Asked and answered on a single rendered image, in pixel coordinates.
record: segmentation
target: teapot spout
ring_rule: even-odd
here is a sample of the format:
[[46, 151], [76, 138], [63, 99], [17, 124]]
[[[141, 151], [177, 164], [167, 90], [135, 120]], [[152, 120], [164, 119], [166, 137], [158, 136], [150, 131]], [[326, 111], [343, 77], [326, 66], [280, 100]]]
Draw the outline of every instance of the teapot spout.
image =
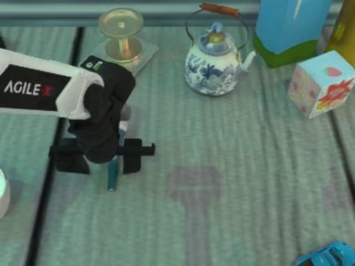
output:
[[252, 51], [248, 54], [245, 61], [243, 63], [241, 62], [240, 67], [243, 71], [248, 71], [248, 68], [250, 64], [253, 62], [255, 56], [256, 56], [256, 52]]

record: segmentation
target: red x logo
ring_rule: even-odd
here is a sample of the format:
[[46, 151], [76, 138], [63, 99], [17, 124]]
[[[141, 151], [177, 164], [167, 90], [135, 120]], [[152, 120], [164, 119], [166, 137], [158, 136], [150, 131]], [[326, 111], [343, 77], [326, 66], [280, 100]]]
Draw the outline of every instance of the red x logo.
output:
[[45, 85], [43, 89], [43, 96], [49, 96], [50, 91], [52, 90], [52, 86]]

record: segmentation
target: blue and white teapot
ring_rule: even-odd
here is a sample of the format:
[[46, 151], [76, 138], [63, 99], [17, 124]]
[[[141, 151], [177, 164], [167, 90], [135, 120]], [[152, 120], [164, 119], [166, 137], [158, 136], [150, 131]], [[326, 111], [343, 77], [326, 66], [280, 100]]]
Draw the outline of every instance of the blue and white teapot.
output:
[[212, 96], [234, 90], [239, 74], [248, 69], [256, 56], [255, 51], [252, 51], [244, 62], [241, 61], [240, 49], [247, 41], [237, 48], [233, 38], [223, 31], [223, 25], [217, 22], [202, 32], [196, 42], [189, 32], [187, 22], [186, 32], [192, 41], [185, 61], [188, 85], [199, 93]]

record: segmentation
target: yellow bottle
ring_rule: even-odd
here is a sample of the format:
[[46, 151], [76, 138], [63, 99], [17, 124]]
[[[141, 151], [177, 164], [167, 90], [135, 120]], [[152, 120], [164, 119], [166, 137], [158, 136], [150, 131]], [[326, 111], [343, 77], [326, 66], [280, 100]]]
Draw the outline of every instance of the yellow bottle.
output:
[[355, 67], [355, 0], [344, 0], [326, 52], [335, 50]]

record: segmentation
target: teapot lid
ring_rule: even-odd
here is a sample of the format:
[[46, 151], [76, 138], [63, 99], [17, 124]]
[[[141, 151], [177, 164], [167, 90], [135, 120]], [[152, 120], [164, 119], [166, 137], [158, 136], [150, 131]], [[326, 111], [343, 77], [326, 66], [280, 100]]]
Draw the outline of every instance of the teapot lid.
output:
[[235, 48], [232, 36], [223, 32], [223, 25], [219, 22], [213, 23], [209, 30], [203, 32], [197, 44], [204, 53], [215, 56], [227, 54]]

